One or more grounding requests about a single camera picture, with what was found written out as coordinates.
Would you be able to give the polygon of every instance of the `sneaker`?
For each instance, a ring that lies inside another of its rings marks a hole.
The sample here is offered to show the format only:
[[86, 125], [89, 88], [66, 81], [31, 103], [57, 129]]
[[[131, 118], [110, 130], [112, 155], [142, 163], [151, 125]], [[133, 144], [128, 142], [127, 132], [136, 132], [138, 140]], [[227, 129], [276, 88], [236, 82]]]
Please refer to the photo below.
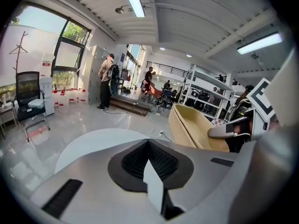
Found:
[[99, 110], [105, 110], [105, 108], [104, 107], [102, 107], [102, 106], [97, 106], [97, 109], [99, 109]]

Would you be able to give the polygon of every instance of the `glossy floor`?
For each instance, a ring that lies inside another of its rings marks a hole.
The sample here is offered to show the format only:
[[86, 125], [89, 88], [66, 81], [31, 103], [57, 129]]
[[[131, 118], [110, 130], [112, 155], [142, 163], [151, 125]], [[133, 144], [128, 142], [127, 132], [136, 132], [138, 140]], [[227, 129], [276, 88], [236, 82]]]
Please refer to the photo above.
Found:
[[[110, 113], [125, 112], [111, 107]], [[160, 130], [171, 140], [168, 119], [163, 116], [153, 116], [155, 136]], [[54, 174], [56, 162], [62, 151], [77, 137], [90, 131], [104, 128], [122, 128], [134, 130], [148, 137], [152, 125], [140, 115], [133, 113], [109, 114], [98, 110], [96, 105], [71, 105], [68, 112], [56, 112], [48, 117], [51, 130], [44, 124], [29, 129], [33, 136], [28, 143], [19, 127], [9, 126], [6, 130], [7, 139], [0, 137], [0, 167], [2, 175], [11, 188], [16, 189], [26, 197], [30, 197], [38, 186]]]

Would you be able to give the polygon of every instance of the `white metal shelving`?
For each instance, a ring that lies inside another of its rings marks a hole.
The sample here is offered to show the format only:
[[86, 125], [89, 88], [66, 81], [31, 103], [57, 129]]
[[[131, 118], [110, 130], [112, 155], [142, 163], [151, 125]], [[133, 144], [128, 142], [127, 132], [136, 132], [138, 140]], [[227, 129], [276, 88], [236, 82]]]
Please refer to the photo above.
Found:
[[[234, 91], [234, 89], [232, 89], [231, 87], [229, 87], [227, 84], [223, 83], [222, 81], [220, 81], [220, 80], [218, 80], [218, 79], [216, 79], [216, 78], [214, 78], [214, 77], [212, 77], [212, 76], [210, 76], [208, 74], [205, 74], [203, 72], [197, 71], [196, 70], [196, 65], [194, 65], [194, 67], [191, 70], [189, 70], [188, 73], [187, 73], [187, 78], [185, 79], [185, 82], [184, 82], [184, 85], [183, 85], [183, 89], [182, 89], [182, 93], [181, 93], [181, 96], [179, 98], [179, 100], [181, 100], [182, 97], [185, 97], [183, 105], [185, 105], [187, 99], [190, 98], [190, 99], [194, 99], [196, 101], [202, 102], [204, 104], [207, 104], [209, 106], [215, 107], [216, 109], [220, 109], [222, 101], [219, 104], [219, 106], [216, 106], [216, 105], [213, 105], [213, 104], [211, 104], [209, 102], [206, 102], [204, 100], [201, 100], [201, 99], [198, 99], [198, 98], [195, 98], [195, 97], [191, 96], [190, 92], [191, 92], [191, 88], [192, 87], [197, 88], [198, 90], [204, 91], [204, 92], [206, 92], [206, 93], [208, 93], [210, 95], [213, 95], [214, 97], [219, 98], [221, 100], [229, 100], [228, 98], [226, 98], [225, 96], [223, 96], [223, 95], [221, 95], [221, 94], [219, 94], [217, 92], [210, 91], [210, 90], [208, 90], [208, 89], [206, 89], [204, 87], [198, 86], [193, 81], [194, 77], [202, 79], [202, 80], [205, 80], [205, 81], [207, 81], [207, 82], [209, 82], [209, 83], [211, 83], [211, 84], [213, 84], [215, 86], [218, 86], [219, 88], [221, 88], [221, 89], [223, 89], [225, 91]], [[187, 93], [184, 95], [183, 92], [184, 92], [184, 89], [185, 89], [186, 85], [188, 87], [188, 90], [187, 90]], [[202, 111], [199, 111], [199, 112], [201, 112], [206, 117], [209, 117], [209, 118], [212, 118], [212, 119], [216, 117], [216, 116], [213, 116], [211, 114], [207, 114], [207, 113], [202, 112]]]

